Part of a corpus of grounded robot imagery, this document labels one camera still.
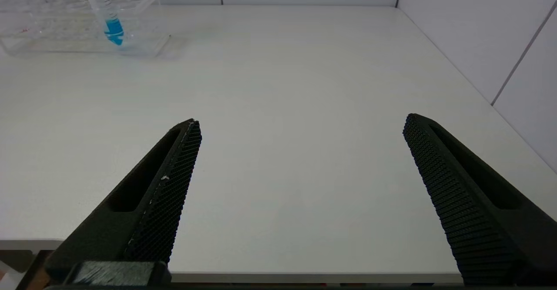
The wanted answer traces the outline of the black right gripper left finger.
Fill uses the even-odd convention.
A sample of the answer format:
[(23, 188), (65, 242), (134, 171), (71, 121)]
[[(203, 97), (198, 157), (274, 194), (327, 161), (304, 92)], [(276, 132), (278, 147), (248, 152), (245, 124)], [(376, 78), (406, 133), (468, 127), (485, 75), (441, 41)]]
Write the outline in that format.
[(50, 255), (50, 278), (84, 262), (169, 263), (201, 142), (194, 119), (171, 128)]

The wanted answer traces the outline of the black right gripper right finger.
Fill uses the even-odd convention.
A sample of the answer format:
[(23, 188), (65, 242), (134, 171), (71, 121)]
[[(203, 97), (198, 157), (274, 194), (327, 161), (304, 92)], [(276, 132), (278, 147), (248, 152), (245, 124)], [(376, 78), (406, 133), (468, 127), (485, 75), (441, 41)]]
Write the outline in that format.
[(403, 136), (468, 287), (555, 287), (557, 223), (439, 123)]

